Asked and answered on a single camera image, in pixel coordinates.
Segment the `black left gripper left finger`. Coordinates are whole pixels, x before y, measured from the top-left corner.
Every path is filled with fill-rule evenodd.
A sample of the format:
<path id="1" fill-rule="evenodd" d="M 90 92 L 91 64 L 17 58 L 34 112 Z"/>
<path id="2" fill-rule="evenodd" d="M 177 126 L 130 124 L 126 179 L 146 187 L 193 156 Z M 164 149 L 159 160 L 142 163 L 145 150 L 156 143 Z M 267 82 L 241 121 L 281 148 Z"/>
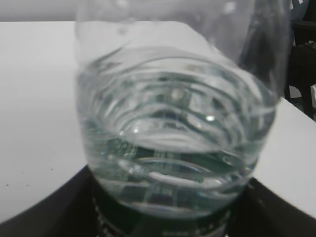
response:
<path id="1" fill-rule="evenodd" d="M 81 169 L 28 210 L 0 224 L 2 237 L 96 237 L 91 173 Z"/>

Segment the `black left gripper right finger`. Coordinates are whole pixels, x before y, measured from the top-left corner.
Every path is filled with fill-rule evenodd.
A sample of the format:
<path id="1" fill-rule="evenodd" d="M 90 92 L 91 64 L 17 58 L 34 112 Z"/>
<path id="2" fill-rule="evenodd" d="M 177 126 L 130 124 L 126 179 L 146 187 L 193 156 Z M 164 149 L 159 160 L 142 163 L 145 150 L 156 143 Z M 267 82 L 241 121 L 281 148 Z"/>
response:
<path id="1" fill-rule="evenodd" d="M 252 178 L 228 226 L 230 237 L 314 237 L 316 219 Z"/>

